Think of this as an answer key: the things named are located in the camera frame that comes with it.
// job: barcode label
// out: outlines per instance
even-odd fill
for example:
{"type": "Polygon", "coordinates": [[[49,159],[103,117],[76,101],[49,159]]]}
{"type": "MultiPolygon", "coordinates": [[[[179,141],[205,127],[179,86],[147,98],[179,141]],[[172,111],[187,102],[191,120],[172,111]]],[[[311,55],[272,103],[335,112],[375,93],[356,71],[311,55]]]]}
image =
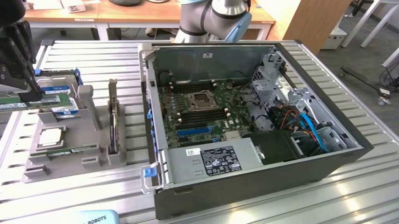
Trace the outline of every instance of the barcode label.
{"type": "Polygon", "coordinates": [[[27,107],[27,104],[24,104],[24,103],[3,104],[3,105],[0,105],[0,110],[1,109],[12,109],[12,108],[23,108],[23,107],[27,107]]]}
{"type": "Polygon", "coordinates": [[[75,19],[75,21],[79,21],[79,22],[93,22],[95,20],[93,19],[75,19]]]}
{"type": "Polygon", "coordinates": [[[29,102],[31,104],[43,104],[43,103],[53,103],[53,102],[61,102],[59,96],[43,96],[43,99],[36,102],[29,102]]]}
{"type": "Polygon", "coordinates": [[[52,158],[52,157],[59,157],[59,156],[69,155],[69,154],[71,154],[69,152],[53,153],[53,154],[49,154],[48,157],[52,158]]]}

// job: white box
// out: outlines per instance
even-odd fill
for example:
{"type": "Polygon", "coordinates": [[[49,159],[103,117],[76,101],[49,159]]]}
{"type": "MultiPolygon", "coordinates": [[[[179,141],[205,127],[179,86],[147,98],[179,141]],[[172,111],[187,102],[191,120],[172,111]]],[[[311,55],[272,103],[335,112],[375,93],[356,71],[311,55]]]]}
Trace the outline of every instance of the white box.
{"type": "Polygon", "coordinates": [[[322,49],[336,49],[340,43],[343,42],[346,36],[347,33],[342,29],[335,27],[322,49]]]}
{"type": "Polygon", "coordinates": [[[65,10],[69,13],[85,11],[85,3],[81,0],[61,0],[65,10]]]}
{"type": "Polygon", "coordinates": [[[61,1],[60,0],[28,0],[27,2],[33,3],[33,9],[61,9],[61,1]]]}
{"type": "Polygon", "coordinates": [[[23,4],[24,4],[25,10],[29,10],[31,9],[29,3],[25,0],[23,0],[23,4]]]}

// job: floor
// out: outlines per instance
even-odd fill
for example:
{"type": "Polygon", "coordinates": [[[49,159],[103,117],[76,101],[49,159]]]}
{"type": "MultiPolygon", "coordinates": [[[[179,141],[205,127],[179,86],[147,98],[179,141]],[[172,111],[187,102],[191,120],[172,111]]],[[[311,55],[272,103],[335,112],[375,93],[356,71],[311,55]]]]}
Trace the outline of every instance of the floor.
{"type": "MultiPolygon", "coordinates": [[[[359,21],[363,13],[359,12],[356,17],[344,18],[340,28],[350,32],[356,22],[359,21]]],[[[336,50],[322,50],[318,54],[322,62],[327,65],[330,70],[339,74],[343,65],[350,66],[360,72],[371,81],[379,81],[379,74],[383,72],[380,64],[388,58],[391,53],[399,47],[399,34],[388,28],[384,28],[376,38],[370,42],[367,48],[360,47],[362,41],[366,39],[372,28],[378,22],[368,19],[358,35],[347,48],[339,47],[336,50]]],[[[67,36],[60,35],[59,29],[55,28],[33,28],[33,44],[36,51],[40,47],[43,39],[55,40],[92,40],[91,30],[87,28],[67,28],[67,36]]],[[[172,35],[169,33],[157,31],[156,37],[151,38],[144,33],[145,29],[123,29],[123,40],[168,40],[172,35]]],[[[399,67],[392,71],[394,76],[399,76],[399,67]]],[[[364,104],[371,108],[378,117],[388,125],[392,131],[399,135],[399,114],[396,108],[399,106],[399,94],[392,96],[391,105],[378,105],[378,94],[354,77],[346,76],[343,79],[344,84],[350,87],[351,91],[356,94],[364,104]]],[[[0,114],[0,136],[7,125],[9,114],[0,114]]]]}
{"type": "MultiPolygon", "coordinates": [[[[359,12],[352,18],[343,18],[340,28],[350,32],[360,20],[363,13],[359,12]]],[[[395,33],[388,28],[378,33],[366,48],[360,47],[362,42],[372,31],[378,22],[368,19],[350,45],[346,48],[339,47],[336,50],[322,50],[318,54],[319,59],[326,64],[335,75],[340,73],[340,67],[347,65],[359,73],[362,73],[372,82],[379,82],[380,73],[384,71],[380,64],[387,60],[388,56],[399,47],[399,33],[395,33]]],[[[394,77],[399,76],[399,66],[391,72],[394,77]]],[[[382,121],[387,124],[391,130],[399,135],[399,94],[392,94],[390,99],[392,104],[379,106],[376,91],[363,84],[351,76],[342,78],[343,83],[355,93],[359,99],[370,107],[372,112],[378,115],[382,121]]]]}

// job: power supply label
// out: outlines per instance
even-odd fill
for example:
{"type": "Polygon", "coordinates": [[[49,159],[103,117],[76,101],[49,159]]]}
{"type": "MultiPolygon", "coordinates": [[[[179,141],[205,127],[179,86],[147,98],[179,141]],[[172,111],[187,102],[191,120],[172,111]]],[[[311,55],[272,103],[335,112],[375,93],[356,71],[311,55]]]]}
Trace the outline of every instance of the power supply label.
{"type": "Polygon", "coordinates": [[[232,146],[203,150],[200,156],[208,176],[241,170],[232,146]]]}

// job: aluminum table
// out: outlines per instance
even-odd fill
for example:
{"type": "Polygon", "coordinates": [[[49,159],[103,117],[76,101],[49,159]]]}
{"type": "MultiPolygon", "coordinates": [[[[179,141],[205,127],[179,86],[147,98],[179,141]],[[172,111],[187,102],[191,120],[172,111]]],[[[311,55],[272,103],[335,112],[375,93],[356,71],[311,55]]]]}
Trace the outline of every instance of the aluminum table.
{"type": "MultiPolygon", "coordinates": [[[[63,223],[80,210],[113,209],[123,224],[165,223],[396,223],[399,222],[399,139],[304,45],[281,44],[359,128],[375,149],[320,182],[159,221],[152,195],[140,191],[139,169],[148,164],[137,41],[55,41],[41,46],[37,68],[77,67],[95,88],[95,104],[108,101],[117,78],[125,105],[128,165],[48,181],[20,182],[37,123],[37,110],[13,112],[0,141],[0,222],[63,223]]],[[[292,69],[287,75],[303,83],[292,69]]]]}

